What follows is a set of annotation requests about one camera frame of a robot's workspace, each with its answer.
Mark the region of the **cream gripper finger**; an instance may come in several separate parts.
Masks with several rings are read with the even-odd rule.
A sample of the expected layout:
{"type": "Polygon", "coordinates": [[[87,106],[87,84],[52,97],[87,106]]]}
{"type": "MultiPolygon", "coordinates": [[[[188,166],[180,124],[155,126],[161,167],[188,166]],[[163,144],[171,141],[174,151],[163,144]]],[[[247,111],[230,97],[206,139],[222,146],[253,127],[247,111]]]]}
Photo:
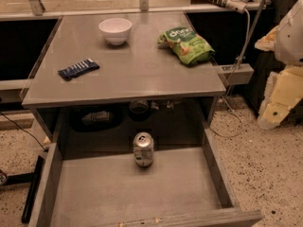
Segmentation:
{"type": "Polygon", "coordinates": [[[302,99],[302,66],[287,65],[279,73],[271,72],[258,111],[258,126],[264,130],[279,126],[302,99]]]}

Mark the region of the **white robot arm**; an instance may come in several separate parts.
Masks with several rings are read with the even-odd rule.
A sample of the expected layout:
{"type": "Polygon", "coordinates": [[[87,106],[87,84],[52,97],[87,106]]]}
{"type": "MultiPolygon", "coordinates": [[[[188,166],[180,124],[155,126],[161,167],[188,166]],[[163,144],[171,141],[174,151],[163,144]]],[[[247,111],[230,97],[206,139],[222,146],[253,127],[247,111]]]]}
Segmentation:
{"type": "Polygon", "coordinates": [[[281,72],[273,74],[273,86],[266,85],[258,111],[258,125],[271,130],[303,99],[303,0],[297,0],[279,25],[257,40],[255,48],[273,51],[285,64],[281,72]]]}

